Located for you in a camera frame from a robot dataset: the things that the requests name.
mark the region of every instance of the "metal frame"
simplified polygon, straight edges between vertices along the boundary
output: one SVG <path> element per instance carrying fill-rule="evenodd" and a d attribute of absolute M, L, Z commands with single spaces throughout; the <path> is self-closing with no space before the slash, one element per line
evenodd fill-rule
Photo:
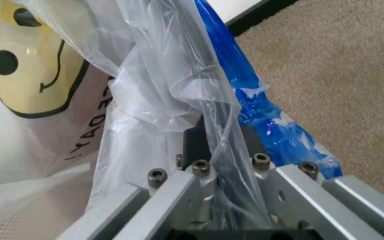
<path fill-rule="evenodd" d="M 324 239 L 384 239 L 295 165 L 259 178 L 269 213 L 290 228 L 311 225 Z"/>
<path fill-rule="evenodd" d="M 88 210 L 57 239 L 111 239 L 148 199 L 147 190 L 121 183 L 109 196 Z"/>
<path fill-rule="evenodd" d="M 384 195 L 354 176 L 326 180 L 322 187 L 384 235 Z"/>
<path fill-rule="evenodd" d="M 176 170 L 114 239 L 164 239 L 171 229 L 185 229 L 196 219 L 202 197 L 197 177 Z"/>
<path fill-rule="evenodd" d="M 211 222 L 217 175 L 176 170 L 149 191 L 122 183 L 58 239 L 163 239 Z M 353 176 L 312 180 L 295 165 L 256 170 L 267 209 L 280 228 L 312 228 L 324 239 L 384 239 L 384 196 Z"/>

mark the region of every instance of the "bolt head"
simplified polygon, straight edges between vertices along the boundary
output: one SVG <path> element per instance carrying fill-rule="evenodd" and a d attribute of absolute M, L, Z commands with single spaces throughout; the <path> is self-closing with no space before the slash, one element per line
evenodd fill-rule
<path fill-rule="evenodd" d="M 205 177 L 210 174 L 210 167 L 207 160 L 196 160 L 192 163 L 192 173 L 197 177 Z"/>
<path fill-rule="evenodd" d="M 176 154 L 175 155 L 175 166 L 178 169 L 183 168 L 183 154 Z"/>
<path fill-rule="evenodd" d="M 317 179 L 318 173 L 320 172 L 318 166 L 310 161 L 303 161 L 299 164 L 298 167 L 302 172 L 304 172 L 313 180 Z"/>
<path fill-rule="evenodd" d="M 147 174 L 147 183 L 153 188 L 159 188 L 167 180 L 167 172 L 162 168 L 154 168 Z"/>
<path fill-rule="evenodd" d="M 263 153 L 258 152 L 252 158 L 253 167 L 257 170 L 268 170 L 271 164 L 271 158 Z"/>

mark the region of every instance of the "blue plastic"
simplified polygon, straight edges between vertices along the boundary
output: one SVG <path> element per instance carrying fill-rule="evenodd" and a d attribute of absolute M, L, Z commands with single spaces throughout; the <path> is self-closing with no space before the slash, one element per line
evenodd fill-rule
<path fill-rule="evenodd" d="M 339 160 L 267 98 L 262 81 L 207 1 L 195 0 L 195 4 L 242 106 L 239 123 L 254 127 L 276 166 L 308 161 L 316 163 L 326 178 L 341 176 Z"/>

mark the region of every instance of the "yellow smiley face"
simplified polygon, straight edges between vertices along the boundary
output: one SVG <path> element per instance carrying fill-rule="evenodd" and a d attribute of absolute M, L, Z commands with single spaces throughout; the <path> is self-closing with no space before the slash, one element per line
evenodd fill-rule
<path fill-rule="evenodd" d="M 0 0 L 0 99 L 15 114 L 62 112 L 89 63 L 22 5 Z"/>

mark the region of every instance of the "carpet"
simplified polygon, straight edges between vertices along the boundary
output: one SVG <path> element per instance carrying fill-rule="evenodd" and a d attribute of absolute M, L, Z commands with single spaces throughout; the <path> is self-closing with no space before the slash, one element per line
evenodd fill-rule
<path fill-rule="evenodd" d="M 236 40 L 269 98 L 384 194 L 384 0 L 299 0 Z"/>

